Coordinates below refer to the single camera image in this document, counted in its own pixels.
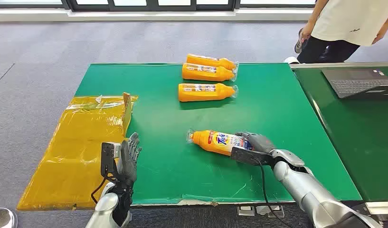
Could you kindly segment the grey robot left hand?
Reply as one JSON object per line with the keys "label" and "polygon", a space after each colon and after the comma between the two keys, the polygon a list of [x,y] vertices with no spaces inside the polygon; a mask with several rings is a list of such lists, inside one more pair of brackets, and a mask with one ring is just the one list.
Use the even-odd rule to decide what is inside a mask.
{"label": "grey robot left hand", "polygon": [[121,143],[117,172],[121,176],[120,182],[130,187],[133,187],[137,180],[137,160],[142,151],[139,143],[140,139],[137,132],[132,133],[127,140]]}

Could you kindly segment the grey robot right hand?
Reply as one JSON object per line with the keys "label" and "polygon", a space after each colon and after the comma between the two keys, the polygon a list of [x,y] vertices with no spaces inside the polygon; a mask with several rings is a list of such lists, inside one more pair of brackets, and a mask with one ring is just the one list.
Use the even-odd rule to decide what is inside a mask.
{"label": "grey robot right hand", "polygon": [[275,149],[274,144],[265,136],[258,133],[237,132],[235,135],[243,137],[247,150],[270,153]]}

